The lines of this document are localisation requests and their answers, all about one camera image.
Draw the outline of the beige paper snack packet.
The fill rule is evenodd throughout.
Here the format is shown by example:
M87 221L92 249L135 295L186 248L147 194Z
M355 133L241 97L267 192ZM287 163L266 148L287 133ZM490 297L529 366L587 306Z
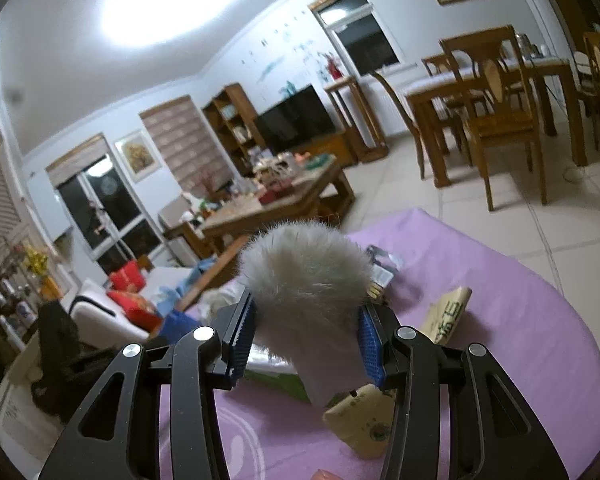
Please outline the beige paper snack packet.
M367 384L323 414L326 427L362 460L376 460L386 452L396 406L394 390Z

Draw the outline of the grey fluffy fur ball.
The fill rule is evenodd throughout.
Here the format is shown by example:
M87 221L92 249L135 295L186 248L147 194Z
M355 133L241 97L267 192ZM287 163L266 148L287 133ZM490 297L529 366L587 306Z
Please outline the grey fluffy fur ball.
M370 257L320 222L287 222L240 253L238 281L256 306L254 340L290 363L312 404L366 384L358 311L372 281Z

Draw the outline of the white sofa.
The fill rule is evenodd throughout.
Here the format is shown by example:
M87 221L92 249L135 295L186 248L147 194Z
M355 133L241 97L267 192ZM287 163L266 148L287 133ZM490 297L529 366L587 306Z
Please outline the white sofa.
M174 289L192 271L193 268L180 266L155 266L152 270L140 268L146 281L140 296L150 299L161 286ZM88 278L67 308L68 315L78 326L80 341L97 349L119 348L130 342L146 341L148 330L136 326L126 317L122 307L107 296L110 288Z

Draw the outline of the beige paper wrapper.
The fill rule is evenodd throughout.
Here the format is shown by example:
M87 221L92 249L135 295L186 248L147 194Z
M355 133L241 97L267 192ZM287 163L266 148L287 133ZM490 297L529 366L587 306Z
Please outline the beige paper wrapper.
M457 287L442 295L430 307L419 331L434 344L445 346L454 334L471 298L469 287Z

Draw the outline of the red cushion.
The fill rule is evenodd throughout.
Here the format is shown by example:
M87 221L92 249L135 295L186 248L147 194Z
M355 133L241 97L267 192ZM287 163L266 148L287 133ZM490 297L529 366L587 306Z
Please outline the red cushion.
M133 325L145 332L150 333L162 324L158 309L140 294L110 290L107 296L122 307L124 315Z

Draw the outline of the purple table cloth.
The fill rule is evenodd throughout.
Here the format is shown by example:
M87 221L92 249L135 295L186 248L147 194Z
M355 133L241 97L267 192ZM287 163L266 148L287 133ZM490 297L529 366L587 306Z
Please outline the purple table cloth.
M460 286L471 290L451 346L490 350L532 407L571 478L600 452L600 350L577 311L513 258L410 209L354 232L401 259L388 289L405 325L422 325L429 307ZM363 460L325 425L319 408L244 379L215 396L230 476L307 479L326 470L376 479L380 460Z

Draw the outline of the wooden chair backrest near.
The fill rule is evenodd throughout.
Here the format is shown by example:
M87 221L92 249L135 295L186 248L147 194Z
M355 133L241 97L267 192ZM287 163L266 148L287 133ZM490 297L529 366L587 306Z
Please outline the wooden chair backrest near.
M175 307L175 310L185 312L191 306L196 304L202 294L210 289L219 288L226 282L234 278L238 268L238 258L248 242L250 241L249 235L243 235L234 240L230 246L222 252L218 258L216 258L213 266L204 274L201 278L198 278L193 288L186 292L185 296L181 299L180 303Z

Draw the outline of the framed yellow flower picture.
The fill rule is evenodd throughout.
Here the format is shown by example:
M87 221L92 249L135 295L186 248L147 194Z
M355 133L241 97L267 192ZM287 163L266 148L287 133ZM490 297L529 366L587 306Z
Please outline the framed yellow flower picture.
M156 172L160 160L155 145L144 129L138 129L114 142L114 147L122 157L123 165L137 183Z

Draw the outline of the tall wooden plant stand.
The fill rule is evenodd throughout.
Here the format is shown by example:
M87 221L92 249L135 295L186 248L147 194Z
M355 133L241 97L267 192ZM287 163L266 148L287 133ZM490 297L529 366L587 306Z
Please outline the tall wooden plant stand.
M389 148L377 116L362 87L353 76L326 84L324 91L343 125L344 134L359 162L376 162Z

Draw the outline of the wooden coffee table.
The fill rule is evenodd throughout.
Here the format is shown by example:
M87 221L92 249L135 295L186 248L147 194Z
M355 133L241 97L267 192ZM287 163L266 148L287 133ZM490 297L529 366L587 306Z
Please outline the wooden coffee table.
M294 180L239 196L212 214L201 227L204 238L222 252L228 238L251 235L283 221L322 220L339 226L355 195L337 159L303 171Z

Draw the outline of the wooden side chair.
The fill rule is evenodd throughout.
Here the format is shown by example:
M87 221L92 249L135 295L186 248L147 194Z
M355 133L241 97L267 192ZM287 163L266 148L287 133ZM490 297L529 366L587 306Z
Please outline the wooden side chair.
M374 79L376 79L381 84L381 87L385 89L385 92L387 92L390 100L393 102L393 105L396 107L396 110L400 114L404 124L406 125L406 128L411 133L412 138L414 139L415 148L416 148L416 158L417 158L418 169L419 169L419 179L422 181L425 180L425 156L424 156L424 148L422 147L422 137L420 136L419 128L414 123L414 120L411 118L410 113L403 106L398 95L393 90L393 88L390 86L387 79L384 76L382 76L380 73L378 73L377 70L373 70L372 72L370 72L370 76L372 76Z

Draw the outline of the wooden dining chair front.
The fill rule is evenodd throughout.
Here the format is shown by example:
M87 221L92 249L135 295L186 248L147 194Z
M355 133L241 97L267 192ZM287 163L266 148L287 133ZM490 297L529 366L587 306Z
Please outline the wooden dining chair front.
M453 73L470 67L480 77L501 77L508 72L508 60L514 58L518 62L520 81L508 88L504 98L497 96L493 89L460 92L466 107L463 126L471 160L477 166L486 190L488 211L494 211L494 203L486 151L509 145L524 147L528 169L538 173L540 200L545 205L547 188L538 107L531 102L532 85L526 78L515 29L507 25L472 32L442 39L440 46Z

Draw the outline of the wooden bookshelf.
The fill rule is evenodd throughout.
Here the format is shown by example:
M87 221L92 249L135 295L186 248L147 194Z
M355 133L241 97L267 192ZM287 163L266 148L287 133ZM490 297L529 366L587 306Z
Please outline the wooden bookshelf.
M254 150L268 147L254 123L258 114L242 86L237 82L228 84L202 112L239 174L252 174Z

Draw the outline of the wooden dining table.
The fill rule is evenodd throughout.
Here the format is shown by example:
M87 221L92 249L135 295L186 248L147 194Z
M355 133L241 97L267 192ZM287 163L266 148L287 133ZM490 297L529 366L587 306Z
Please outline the wooden dining table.
M419 128L420 140L428 155L436 188L450 186L452 181L446 172L443 150L438 143L441 126L432 101L445 96L455 96L463 90L484 89L493 89L497 96L504 98L508 88L520 81L518 62L513 58L506 64L508 72L501 77L490 75L480 77L472 68L467 67L461 68L457 73L446 72L414 80L404 89L404 98ZM559 79L569 122L572 161L579 167L588 166L578 89L570 63L565 58L539 58L527 61L524 65L526 78L533 84L531 102L538 107L543 119L544 131L548 136L554 136L556 131L545 79L547 77Z

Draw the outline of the black television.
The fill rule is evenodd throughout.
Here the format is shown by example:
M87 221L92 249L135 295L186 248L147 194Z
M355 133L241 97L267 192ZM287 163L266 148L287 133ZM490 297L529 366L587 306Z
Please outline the black television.
M336 127L313 86L288 96L254 120L266 147L273 153L336 132Z

